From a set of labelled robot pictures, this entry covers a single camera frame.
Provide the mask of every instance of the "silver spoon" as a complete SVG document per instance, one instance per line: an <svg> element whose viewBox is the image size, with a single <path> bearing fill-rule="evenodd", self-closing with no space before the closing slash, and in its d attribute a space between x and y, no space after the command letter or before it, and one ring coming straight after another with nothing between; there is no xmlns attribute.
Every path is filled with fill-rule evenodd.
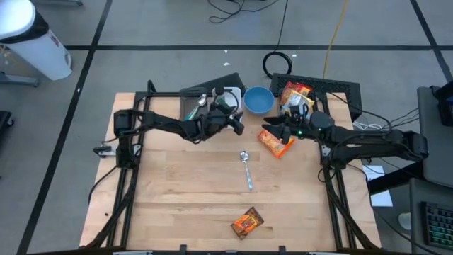
<svg viewBox="0 0 453 255"><path fill-rule="evenodd" d="M248 189L251 191L251 190L253 190L253 186L252 186L252 178L250 177L250 172L248 171L248 165L247 165L248 153L246 151L241 152L241 161L246 165Z"/></svg>
<svg viewBox="0 0 453 255"><path fill-rule="evenodd" d="M203 107L207 102L207 95L204 93L198 98L198 105L189 113L185 120L192 120L197 115L198 109Z"/></svg>

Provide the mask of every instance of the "orange snack package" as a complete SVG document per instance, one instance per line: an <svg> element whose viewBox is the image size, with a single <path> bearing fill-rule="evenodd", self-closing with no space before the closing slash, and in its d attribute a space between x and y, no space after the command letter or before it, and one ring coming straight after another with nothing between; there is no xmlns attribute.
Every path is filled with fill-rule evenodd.
<svg viewBox="0 0 453 255"><path fill-rule="evenodd" d="M276 156L281 158L283 154L291 147L291 145L296 141L294 138L290 138L288 144L283 144L279 139L277 139L273 134L269 133L267 130L263 130L259 135L258 139L264 143Z"/></svg>
<svg viewBox="0 0 453 255"><path fill-rule="evenodd" d="M301 93L304 96L307 96L309 92L313 90L312 88L305 84L301 84L299 82L292 83L290 81L286 84L285 89L294 89L295 91Z"/></svg>
<svg viewBox="0 0 453 255"><path fill-rule="evenodd" d="M245 215L242 215L239 220L231 224L234 232L240 240L247 237L247 234L252 232L257 226L264 223L264 220L254 207L247 210Z"/></svg>

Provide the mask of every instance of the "black floor stripe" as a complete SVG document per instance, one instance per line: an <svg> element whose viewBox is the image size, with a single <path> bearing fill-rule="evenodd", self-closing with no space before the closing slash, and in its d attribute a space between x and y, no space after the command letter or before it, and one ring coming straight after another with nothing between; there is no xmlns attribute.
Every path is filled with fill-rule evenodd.
<svg viewBox="0 0 453 255"><path fill-rule="evenodd" d="M416 0L411 0L411 4L413 10L415 11L415 14L417 15L418 20L420 21L420 24L422 25L423 31L425 32L428 42L430 42L430 45L433 47L434 54L437 58L437 61L439 62L440 69L444 73L445 79L447 81L452 81L453 76L452 73L450 72L450 68L448 67L448 64L445 62L444 56L442 56L442 53L440 52L440 48L437 46L436 40L434 39L434 36L431 33L428 23L426 23L422 10L420 9Z"/></svg>
<svg viewBox="0 0 453 255"><path fill-rule="evenodd" d="M443 46L453 50L453 46ZM68 50L89 50L88 45L67 45ZM328 45L280 45L279 50L327 50ZM275 45L98 45L96 50L274 50ZM350 51L426 51L431 45L334 45L332 50Z"/></svg>
<svg viewBox="0 0 453 255"><path fill-rule="evenodd" d="M72 118L74 117L74 113L76 112L77 103L79 102L79 98L81 92L83 91L86 77L88 76L88 71L93 61L94 52L96 51L95 50L96 45L99 42L99 38L101 38L102 29L104 28L105 20L107 19L107 15L111 5L112 0L107 0L105 3L104 10L102 12L101 19L99 20L98 27L96 28L96 33L91 43L91 49L89 50L88 55L86 56L84 66L81 70L79 80L77 81L77 85L72 96L71 103L69 104L66 117L64 118L63 126L62 129L60 130L57 144L55 145L54 151L52 153L52 157L50 158L50 163L45 173L44 180L42 181L38 197L36 198L35 205L33 206L30 218L28 219L27 227L25 228L25 232L23 233L21 243L19 244L17 255L27 254L27 250L28 247L30 246L31 239L36 228L36 224L38 223L42 211L42 207L44 206L45 199L50 189L50 184L52 183L55 170L57 169L57 164L62 153L64 142L66 141L66 137L69 132L69 128L71 126Z"/></svg>

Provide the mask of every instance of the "wooden table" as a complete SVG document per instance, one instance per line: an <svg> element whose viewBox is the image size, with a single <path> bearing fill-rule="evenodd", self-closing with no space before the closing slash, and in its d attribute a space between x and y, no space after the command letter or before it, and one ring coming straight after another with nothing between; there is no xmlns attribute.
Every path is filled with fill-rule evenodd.
<svg viewBox="0 0 453 255"><path fill-rule="evenodd" d="M113 112L132 107L133 93L118 93ZM329 108L336 125L352 128L348 106L333 96ZM151 110L179 117L179 98L153 97ZM277 114L277 106L269 115ZM311 140L297 140L281 159L257 139L263 116L244 113L245 130L238 137L223 130L197 145L179 136L152 130L146 133L135 193L128 249L214 251L335 251L326 187L317 179L319 148ZM113 137L110 119L107 139ZM250 154L253 190L248 190L239 152ZM352 162L362 167L360 161ZM101 159L96 179L115 165ZM110 215L115 199L116 171L95 190L88 208L81 245L89 243ZM380 246L363 173L343 170L350 213L372 242ZM244 240L230 224L254 206L265 220ZM348 245L339 215L343 246ZM115 243L119 244L122 220Z"/></svg>

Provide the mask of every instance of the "food wrapper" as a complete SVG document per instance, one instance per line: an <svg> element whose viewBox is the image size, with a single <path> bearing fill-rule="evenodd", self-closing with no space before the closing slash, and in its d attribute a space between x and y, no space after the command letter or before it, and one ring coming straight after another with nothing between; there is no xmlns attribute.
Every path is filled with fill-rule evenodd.
<svg viewBox="0 0 453 255"><path fill-rule="evenodd" d="M294 89L295 91L301 93L304 96L308 96L309 92L313 91L312 88L305 84L301 84L299 82L292 83L290 81L286 84L285 89Z"/></svg>
<svg viewBox="0 0 453 255"><path fill-rule="evenodd" d="M314 101L294 89L285 89L280 98L280 104L282 106L281 114L291 114L289 111L291 106L299 106L299 112L302 114L304 113L304 105L307 105L310 109L314 105Z"/></svg>
<svg viewBox="0 0 453 255"><path fill-rule="evenodd" d="M247 234L252 232L257 226L264 223L264 220L254 207L247 210L245 215L242 215L239 220L231 224L234 232L242 240L247 237Z"/></svg>
<svg viewBox="0 0 453 255"><path fill-rule="evenodd" d="M274 154L274 156L276 156L277 158L281 158L283 154L291 147L292 143L296 141L291 137L288 144L285 145L267 130L263 130L261 134L259 134L258 139L263 142L270 149L272 154Z"/></svg>
<svg viewBox="0 0 453 255"><path fill-rule="evenodd" d="M280 97L281 106L300 106L303 103L307 104L309 107L314 105L313 100L295 91L294 89L285 89Z"/></svg>

